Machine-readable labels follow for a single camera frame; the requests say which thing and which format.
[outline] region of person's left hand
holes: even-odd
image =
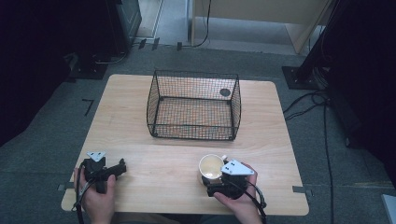
[[[74,186],[77,187],[77,177],[78,168],[74,170]],[[84,175],[84,169],[81,170],[81,175],[79,179],[79,189],[80,191],[87,183]],[[90,217],[91,224],[102,224],[110,223],[111,218],[114,215],[114,189],[116,186],[116,177],[111,175],[107,180],[107,192],[106,194],[100,194],[96,192],[95,188],[88,188],[82,199],[82,207],[87,212]]]

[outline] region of stand base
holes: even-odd
[[[72,72],[70,73],[70,78],[81,78],[81,79],[103,79],[105,72],[107,70],[107,64],[96,63],[93,64],[89,69],[81,69],[79,62],[76,63]]]
[[[298,80],[296,74],[299,67],[282,66],[283,75],[288,83],[289,89],[293,90],[319,90],[318,83],[311,75],[307,80]]]

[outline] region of table top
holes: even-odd
[[[198,162],[206,154],[227,155],[258,173],[267,215],[304,216],[309,208],[288,129],[276,92],[267,81],[240,80],[242,117],[233,141],[154,138],[147,126],[151,76],[109,78],[76,167],[88,151],[106,151],[106,166],[125,159],[127,172],[116,188],[116,211],[176,214],[230,214],[198,182]],[[68,189],[62,209],[70,211]]]

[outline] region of metal mesh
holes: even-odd
[[[234,140],[241,117],[238,75],[156,71],[147,116],[155,137]]]

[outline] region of hand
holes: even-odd
[[[254,175],[249,175],[247,177],[247,181],[253,185],[256,185],[257,172],[250,165],[247,165],[245,163],[243,164],[254,171]],[[249,184],[247,187],[247,193],[249,193],[251,196],[256,198],[256,190],[254,189],[253,186]],[[238,218],[238,220],[241,223],[262,224],[262,219],[261,216],[259,215],[256,205],[254,204],[253,201],[251,201],[251,199],[246,194],[243,194],[241,197],[239,197],[236,200],[228,198],[227,196],[219,192],[216,192],[213,196],[219,202],[230,208],[235,214],[236,218]]]
[[[77,187],[78,168],[74,170],[74,186]],[[87,183],[84,175],[84,169],[81,170],[79,179],[80,191],[85,183]],[[116,177],[111,175],[107,180],[107,192],[106,194],[100,194],[96,192],[95,188],[88,188],[82,199],[82,207],[90,217],[91,224],[102,224],[110,223],[111,218],[114,215],[114,188],[116,186]]]

